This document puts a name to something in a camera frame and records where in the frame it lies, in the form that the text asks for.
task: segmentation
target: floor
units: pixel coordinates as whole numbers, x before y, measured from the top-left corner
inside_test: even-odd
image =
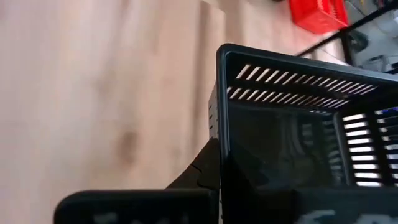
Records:
[[[208,140],[222,43],[322,38],[287,1],[1,0],[0,217],[51,223],[78,190],[165,187]],[[341,63],[338,43],[316,58]]]

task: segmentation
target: red crate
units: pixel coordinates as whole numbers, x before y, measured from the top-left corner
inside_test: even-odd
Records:
[[[289,0],[293,22],[314,34],[348,25],[343,0]]]

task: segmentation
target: plastic basket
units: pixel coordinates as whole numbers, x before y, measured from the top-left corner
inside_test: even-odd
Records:
[[[314,34],[324,34],[348,25],[343,0],[289,0],[295,24]]]
[[[225,216],[293,206],[283,195],[264,199],[278,195],[270,190],[396,186],[397,94],[393,75],[221,46],[209,123],[220,141]]]

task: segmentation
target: black plastic basket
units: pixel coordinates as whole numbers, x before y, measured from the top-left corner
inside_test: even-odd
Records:
[[[209,119],[210,136],[221,145],[221,186],[229,195],[223,198],[245,183],[257,189],[396,186],[397,81],[221,46]]]

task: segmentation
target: wooden floor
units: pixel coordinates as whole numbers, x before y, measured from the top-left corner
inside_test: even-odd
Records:
[[[78,190],[165,187],[208,140],[222,43],[296,54],[321,38],[287,1],[0,1],[2,223],[51,223]]]

